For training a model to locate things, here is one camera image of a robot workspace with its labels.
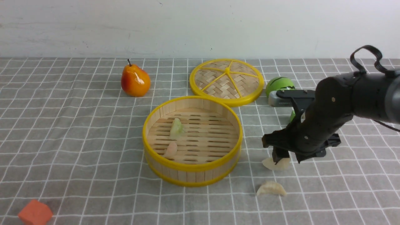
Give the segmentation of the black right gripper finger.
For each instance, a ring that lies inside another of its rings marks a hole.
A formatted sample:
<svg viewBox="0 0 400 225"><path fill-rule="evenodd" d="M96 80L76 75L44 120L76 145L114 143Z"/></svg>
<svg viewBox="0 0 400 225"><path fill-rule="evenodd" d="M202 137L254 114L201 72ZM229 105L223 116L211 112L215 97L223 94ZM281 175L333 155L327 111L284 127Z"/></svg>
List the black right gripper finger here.
<svg viewBox="0 0 400 225"><path fill-rule="evenodd" d="M272 160L274 164L278 164L283 159L290 159L290 154L287 150L274 147L272 151Z"/></svg>
<svg viewBox="0 0 400 225"><path fill-rule="evenodd" d="M310 152L296 152L296 160L298 163L313 158L313 153Z"/></svg>

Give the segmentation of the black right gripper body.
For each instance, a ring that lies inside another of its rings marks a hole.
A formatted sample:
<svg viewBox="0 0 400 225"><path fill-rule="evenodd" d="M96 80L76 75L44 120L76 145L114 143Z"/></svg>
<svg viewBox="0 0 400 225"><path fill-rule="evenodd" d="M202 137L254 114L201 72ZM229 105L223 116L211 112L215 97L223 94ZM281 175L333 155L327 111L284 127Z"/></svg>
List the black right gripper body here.
<svg viewBox="0 0 400 225"><path fill-rule="evenodd" d="M329 77L320 81L315 99L305 111L305 120L301 122L296 116L284 129L263 135L263 147L324 157L327 147L340 144L335 132L353 118L351 97L352 87L345 79Z"/></svg>

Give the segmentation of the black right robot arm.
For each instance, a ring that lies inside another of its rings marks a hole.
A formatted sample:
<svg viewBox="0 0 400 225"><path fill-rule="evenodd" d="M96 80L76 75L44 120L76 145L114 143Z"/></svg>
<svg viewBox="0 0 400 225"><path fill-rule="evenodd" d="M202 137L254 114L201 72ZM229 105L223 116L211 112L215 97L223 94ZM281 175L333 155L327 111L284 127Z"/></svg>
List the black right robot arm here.
<svg viewBox="0 0 400 225"><path fill-rule="evenodd" d="M298 162L324 157L328 147L341 144L337 130L354 116L399 124L399 71L394 75L351 72L327 77L313 90L278 90L279 100L290 102L295 117L283 129L262 137L273 147L275 163L293 152Z"/></svg>

